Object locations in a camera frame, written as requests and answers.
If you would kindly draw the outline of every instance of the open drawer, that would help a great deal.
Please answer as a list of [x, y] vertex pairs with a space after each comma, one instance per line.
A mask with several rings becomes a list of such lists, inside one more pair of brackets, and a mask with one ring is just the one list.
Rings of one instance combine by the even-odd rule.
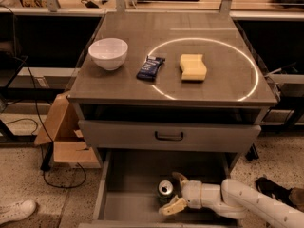
[[158, 185], [168, 180], [181, 196], [172, 172], [189, 180], [221, 184], [227, 178], [223, 153], [113, 149], [106, 153], [92, 224], [80, 227], [238, 227], [209, 209], [159, 214]]
[[89, 145], [179, 151], [246, 153], [260, 132], [258, 125], [139, 123], [81, 120]]

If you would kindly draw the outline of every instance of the black handle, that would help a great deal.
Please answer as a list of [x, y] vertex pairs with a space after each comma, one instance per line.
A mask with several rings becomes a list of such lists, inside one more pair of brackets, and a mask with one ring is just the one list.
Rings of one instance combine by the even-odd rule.
[[159, 141], [182, 141], [183, 140], [183, 132], [181, 132], [178, 136], [169, 136], [169, 135], [160, 135], [158, 131], [155, 131], [154, 136]]

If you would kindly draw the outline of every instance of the white shoe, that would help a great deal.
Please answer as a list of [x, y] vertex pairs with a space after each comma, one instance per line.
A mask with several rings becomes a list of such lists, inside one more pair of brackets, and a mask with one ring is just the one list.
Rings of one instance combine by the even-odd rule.
[[36, 209], [33, 200], [19, 201], [6, 206], [0, 206], [0, 225], [10, 221], [18, 221], [29, 217]]

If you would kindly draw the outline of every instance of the workbench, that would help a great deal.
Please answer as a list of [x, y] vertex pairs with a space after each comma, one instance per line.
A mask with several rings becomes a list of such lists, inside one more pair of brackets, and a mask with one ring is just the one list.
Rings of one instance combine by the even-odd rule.
[[[93, 221], [79, 227], [238, 227], [207, 209], [162, 216], [156, 192], [173, 171], [221, 184], [276, 104], [232, 19], [110, 12], [95, 40], [108, 37], [128, 43], [124, 64], [105, 71], [87, 55], [68, 95], [87, 145], [103, 152]], [[182, 54], [203, 54], [203, 82], [181, 80]], [[147, 55], [165, 58], [154, 82], [136, 78]]]

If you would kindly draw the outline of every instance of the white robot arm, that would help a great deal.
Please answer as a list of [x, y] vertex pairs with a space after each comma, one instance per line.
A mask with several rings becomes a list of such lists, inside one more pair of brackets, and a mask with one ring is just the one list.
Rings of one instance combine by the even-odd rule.
[[175, 196], [159, 212], [172, 215], [185, 207], [210, 208], [218, 215], [230, 219], [244, 219], [247, 210], [257, 214], [275, 228], [301, 228], [304, 214], [280, 201], [259, 193], [257, 190], [232, 179], [221, 185], [205, 184], [188, 180], [183, 174], [174, 172], [173, 177], [180, 182], [182, 197]]

